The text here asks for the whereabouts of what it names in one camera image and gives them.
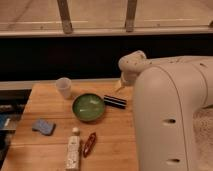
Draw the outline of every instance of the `small bottle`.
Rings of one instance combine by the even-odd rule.
[[[80,155],[80,130],[76,127],[72,129],[73,135],[69,138],[67,148],[66,171],[79,170]]]

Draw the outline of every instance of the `red object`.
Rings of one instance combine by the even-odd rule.
[[[91,152],[95,142],[96,142],[96,133],[93,132],[92,134],[90,134],[88,140],[86,141],[86,143],[84,145],[84,149],[83,149],[84,157],[87,157],[88,154]]]

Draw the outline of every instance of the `paper cup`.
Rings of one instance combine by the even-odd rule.
[[[68,99],[71,96],[71,80],[69,78],[59,78],[56,80],[55,86],[64,99]]]

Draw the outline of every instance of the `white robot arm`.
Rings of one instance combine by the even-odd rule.
[[[213,58],[146,59],[137,51],[119,67],[122,83],[134,84],[140,171],[198,171],[193,114],[213,104]]]

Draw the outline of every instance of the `blue sponge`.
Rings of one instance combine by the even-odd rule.
[[[43,135],[52,135],[56,124],[55,123],[48,123],[44,119],[38,119],[32,127],[33,131],[39,131]]]

